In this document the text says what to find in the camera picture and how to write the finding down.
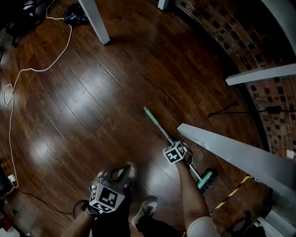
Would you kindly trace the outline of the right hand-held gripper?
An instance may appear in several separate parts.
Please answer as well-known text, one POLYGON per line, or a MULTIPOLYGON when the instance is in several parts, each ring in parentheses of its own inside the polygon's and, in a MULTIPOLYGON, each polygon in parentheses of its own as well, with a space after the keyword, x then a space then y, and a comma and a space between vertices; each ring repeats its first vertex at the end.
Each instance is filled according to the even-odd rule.
POLYGON ((168 140, 169 146, 163 150, 164 157, 170 164, 184 161, 186 165, 192 164, 193 154, 185 140, 168 140))

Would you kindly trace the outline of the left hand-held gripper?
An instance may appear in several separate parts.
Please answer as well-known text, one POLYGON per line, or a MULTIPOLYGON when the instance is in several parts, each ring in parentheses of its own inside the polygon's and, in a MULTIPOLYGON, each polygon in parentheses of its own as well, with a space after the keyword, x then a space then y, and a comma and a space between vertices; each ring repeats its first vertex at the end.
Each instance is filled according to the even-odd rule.
POLYGON ((100 213, 117 210, 130 193, 135 178, 136 166, 131 162, 101 171, 91 181, 89 205, 100 213))

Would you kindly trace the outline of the teal broom with grey handle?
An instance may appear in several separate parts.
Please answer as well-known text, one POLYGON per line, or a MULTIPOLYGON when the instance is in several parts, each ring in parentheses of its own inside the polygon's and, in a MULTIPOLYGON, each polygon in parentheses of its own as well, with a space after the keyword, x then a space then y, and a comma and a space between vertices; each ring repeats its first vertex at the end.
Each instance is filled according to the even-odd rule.
MULTIPOLYGON (((150 112, 150 110, 147 107, 144 107, 145 113, 149 116, 149 118, 152 120, 152 122, 158 127, 158 129, 161 131, 161 133, 165 136, 165 138, 168 140, 173 140, 176 138, 173 138, 169 136, 169 134, 165 131, 165 129, 160 125, 159 121, 156 119, 156 117, 150 112)), ((188 168, 190 174, 192 175, 196 185, 198 186, 198 189, 205 193, 208 188, 213 184, 217 174, 216 171, 213 169, 208 169, 204 172, 203 175, 200 175, 197 170, 195 169, 193 162, 190 165, 186 165, 188 168)))

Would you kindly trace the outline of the person's right forearm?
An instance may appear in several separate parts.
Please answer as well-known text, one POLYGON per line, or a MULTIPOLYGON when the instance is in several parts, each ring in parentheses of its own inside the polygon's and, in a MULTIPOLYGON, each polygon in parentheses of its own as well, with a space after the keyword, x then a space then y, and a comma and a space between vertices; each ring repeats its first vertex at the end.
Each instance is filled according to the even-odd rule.
POLYGON ((183 162, 177 162, 179 172, 181 199, 186 229, 190 224, 201 217, 209 217, 210 213, 204 196, 198 189, 193 177, 183 162))

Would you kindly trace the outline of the person's left forearm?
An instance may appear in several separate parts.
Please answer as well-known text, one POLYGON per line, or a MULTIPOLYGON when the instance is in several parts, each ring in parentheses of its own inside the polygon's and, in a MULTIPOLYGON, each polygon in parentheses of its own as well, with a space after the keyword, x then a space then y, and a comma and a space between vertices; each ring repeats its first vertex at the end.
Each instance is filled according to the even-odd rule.
POLYGON ((89 237, 94 220, 93 215, 81 212, 61 237, 89 237))

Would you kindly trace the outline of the person's right white shoe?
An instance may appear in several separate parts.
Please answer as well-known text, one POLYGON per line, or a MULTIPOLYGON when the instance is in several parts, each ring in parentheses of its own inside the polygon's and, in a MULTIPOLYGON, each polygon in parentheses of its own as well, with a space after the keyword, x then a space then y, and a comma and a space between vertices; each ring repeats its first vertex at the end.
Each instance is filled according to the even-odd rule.
POLYGON ((139 212, 130 221, 131 224, 138 229, 138 222, 141 218, 152 218, 156 211, 158 198, 156 196, 148 196, 141 204, 139 212))

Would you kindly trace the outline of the person's black trousers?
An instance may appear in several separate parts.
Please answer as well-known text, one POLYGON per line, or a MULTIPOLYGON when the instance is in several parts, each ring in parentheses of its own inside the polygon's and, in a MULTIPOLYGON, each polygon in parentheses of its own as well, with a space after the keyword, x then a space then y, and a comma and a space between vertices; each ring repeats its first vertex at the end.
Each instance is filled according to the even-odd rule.
MULTIPOLYGON (((111 213, 103 213, 92 225, 93 237, 130 237, 129 214, 132 203, 131 192, 118 209, 111 213)), ((182 237, 184 232, 153 218, 141 218, 138 222, 138 232, 143 237, 182 237)))

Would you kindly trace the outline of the white square table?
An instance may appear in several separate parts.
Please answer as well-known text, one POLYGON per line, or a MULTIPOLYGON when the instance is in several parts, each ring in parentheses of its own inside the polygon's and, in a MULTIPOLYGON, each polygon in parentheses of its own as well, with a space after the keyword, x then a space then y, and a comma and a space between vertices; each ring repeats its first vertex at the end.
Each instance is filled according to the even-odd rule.
MULTIPOLYGON (((86 16, 105 45, 110 41, 95 0, 78 0, 86 16)), ((236 85, 272 78, 273 76, 296 75, 296 63, 267 69, 255 69, 249 72, 230 76, 226 83, 236 85)), ((230 139, 219 134, 182 123, 178 131, 184 137, 204 147, 223 160, 243 170, 291 201, 296 202, 296 162, 287 158, 230 139)))

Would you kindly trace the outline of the yellow black striped floor tape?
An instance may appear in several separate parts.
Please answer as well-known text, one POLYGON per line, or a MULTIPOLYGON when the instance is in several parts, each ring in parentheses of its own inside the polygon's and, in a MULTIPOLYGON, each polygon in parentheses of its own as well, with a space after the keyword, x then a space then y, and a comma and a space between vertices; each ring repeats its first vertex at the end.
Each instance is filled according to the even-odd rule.
POLYGON ((239 188, 243 185, 243 183, 250 178, 252 178, 252 176, 250 175, 245 176, 245 178, 239 183, 239 185, 218 206, 214 208, 214 210, 210 213, 210 215, 212 215, 215 211, 220 209, 230 199, 230 197, 232 197, 239 190, 239 188))

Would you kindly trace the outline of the person's white shirt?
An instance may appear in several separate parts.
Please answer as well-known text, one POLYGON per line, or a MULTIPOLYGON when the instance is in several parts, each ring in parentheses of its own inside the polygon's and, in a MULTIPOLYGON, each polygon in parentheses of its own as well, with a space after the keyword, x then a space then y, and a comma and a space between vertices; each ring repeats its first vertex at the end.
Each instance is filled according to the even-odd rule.
POLYGON ((187 237, 220 237, 211 217, 205 216, 194 220, 186 231, 187 237))

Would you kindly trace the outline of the black plastic bag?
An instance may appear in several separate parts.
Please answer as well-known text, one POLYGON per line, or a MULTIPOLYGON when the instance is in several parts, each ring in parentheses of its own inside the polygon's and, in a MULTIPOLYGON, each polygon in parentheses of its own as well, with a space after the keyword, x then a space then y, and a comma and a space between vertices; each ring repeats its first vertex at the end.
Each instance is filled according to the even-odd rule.
POLYGON ((90 24, 79 2, 71 4, 63 14, 64 22, 72 27, 90 24))

